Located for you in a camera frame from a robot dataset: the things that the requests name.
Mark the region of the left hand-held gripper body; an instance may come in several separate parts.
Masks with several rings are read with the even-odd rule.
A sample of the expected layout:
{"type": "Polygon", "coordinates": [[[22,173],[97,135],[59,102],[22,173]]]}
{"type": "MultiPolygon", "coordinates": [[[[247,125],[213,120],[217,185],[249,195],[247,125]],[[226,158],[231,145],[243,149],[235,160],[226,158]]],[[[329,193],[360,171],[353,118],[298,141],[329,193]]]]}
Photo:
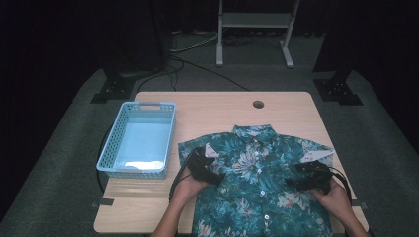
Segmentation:
{"type": "Polygon", "coordinates": [[[217,173],[210,170],[214,158],[205,156],[203,147],[196,147],[188,156],[187,166],[195,180],[212,184],[217,173]]]}

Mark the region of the white metal stand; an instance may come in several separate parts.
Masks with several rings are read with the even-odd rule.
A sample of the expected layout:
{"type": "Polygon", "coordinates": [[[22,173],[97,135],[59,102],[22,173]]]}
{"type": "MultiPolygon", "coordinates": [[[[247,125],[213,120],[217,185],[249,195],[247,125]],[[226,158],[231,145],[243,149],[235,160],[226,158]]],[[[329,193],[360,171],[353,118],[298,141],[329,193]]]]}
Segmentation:
{"type": "Polygon", "coordinates": [[[223,31],[227,28],[286,29],[286,36],[280,42],[280,47],[287,68],[294,68],[289,42],[299,3],[300,0],[293,0],[293,8],[289,13],[234,13],[225,12],[223,10],[224,0],[219,0],[215,65],[223,66],[222,37],[223,31]]]}

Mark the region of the person's left hand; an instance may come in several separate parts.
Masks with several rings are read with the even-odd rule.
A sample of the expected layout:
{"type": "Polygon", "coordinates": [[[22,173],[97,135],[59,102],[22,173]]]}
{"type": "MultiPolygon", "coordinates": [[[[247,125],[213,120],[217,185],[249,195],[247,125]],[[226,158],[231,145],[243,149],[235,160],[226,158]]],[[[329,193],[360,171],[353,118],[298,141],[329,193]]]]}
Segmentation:
{"type": "Polygon", "coordinates": [[[189,168],[186,167],[175,185],[169,203],[183,207],[191,198],[195,197],[200,190],[206,188],[208,185],[209,184],[204,181],[197,181],[192,176],[189,168]]]}

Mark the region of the teal floral shirt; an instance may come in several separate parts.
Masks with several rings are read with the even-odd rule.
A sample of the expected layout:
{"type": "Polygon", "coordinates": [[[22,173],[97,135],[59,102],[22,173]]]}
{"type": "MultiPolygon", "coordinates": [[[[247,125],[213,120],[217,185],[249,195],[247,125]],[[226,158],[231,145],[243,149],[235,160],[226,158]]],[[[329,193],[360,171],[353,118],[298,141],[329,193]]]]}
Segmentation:
{"type": "Polygon", "coordinates": [[[209,169],[224,179],[198,194],[195,237],[332,237],[323,206],[310,193],[286,184],[305,176],[295,166],[310,152],[332,165],[332,148],[278,134],[269,125],[235,126],[231,132],[180,143],[180,161],[205,146],[218,155],[209,169]]]}

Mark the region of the light blue plastic basket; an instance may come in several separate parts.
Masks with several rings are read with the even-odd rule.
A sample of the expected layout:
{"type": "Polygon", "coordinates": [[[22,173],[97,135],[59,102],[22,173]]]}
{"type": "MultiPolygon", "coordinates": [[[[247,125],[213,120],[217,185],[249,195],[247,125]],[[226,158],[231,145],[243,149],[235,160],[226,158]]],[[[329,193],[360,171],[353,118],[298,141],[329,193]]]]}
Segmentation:
{"type": "Polygon", "coordinates": [[[175,116],[174,103],[122,103],[96,169],[109,178],[165,179],[175,116]]]}

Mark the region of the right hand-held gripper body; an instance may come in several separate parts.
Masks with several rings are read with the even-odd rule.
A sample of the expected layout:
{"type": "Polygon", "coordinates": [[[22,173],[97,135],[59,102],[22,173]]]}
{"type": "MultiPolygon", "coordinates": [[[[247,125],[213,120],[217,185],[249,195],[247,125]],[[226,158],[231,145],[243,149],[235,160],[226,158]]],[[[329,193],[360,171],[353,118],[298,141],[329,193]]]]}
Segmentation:
{"type": "Polygon", "coordinates": [[[325,194],[329,193],[329,181],[332,178],[332,172],[326,164],[321,162],[321,159],[332,156],[333,154],[333,150],[308,151],[299,159],[298,164],[309,164],[308,170],[302,171],[306,176],[300,179],[304,180],[306,191],[321,189],[325,194]]]}

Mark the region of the black stand base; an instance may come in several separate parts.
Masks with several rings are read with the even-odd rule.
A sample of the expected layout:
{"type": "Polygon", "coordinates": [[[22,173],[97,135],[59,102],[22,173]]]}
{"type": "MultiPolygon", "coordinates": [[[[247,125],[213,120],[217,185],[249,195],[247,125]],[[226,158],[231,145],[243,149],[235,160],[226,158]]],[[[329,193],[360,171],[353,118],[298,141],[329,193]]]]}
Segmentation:
{"type": "Polygon", "coordinates": [[[128,100],[135,81],[122,76],[116,68],[105,67],[103,71],[106,80],[101,90],[91,99],[91,104],[105,104],[109,100],[128,100]]]}
{"type": "Polygon", "coordinates": [[[338,102],[341,106],[361,106],[363,103],[347,84],[351,69],[337,70],[330,79],[314,79],[323,102],[338,102]]]}

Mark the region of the person's right hand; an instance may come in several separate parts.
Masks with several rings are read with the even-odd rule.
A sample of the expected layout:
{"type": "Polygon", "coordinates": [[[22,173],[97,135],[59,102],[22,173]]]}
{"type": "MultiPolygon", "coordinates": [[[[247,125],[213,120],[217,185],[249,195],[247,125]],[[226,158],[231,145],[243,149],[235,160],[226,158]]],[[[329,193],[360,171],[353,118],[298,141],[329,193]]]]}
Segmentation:
{"type": "Polygon", "coordinates": [[[354,216],[354,212],[346,196],[345,189],[334,179],[330,180],[329,185],[330,191],[328,194],[316,189],[310,190],[309,192],[339,221],[349,220],[354,216]]]}

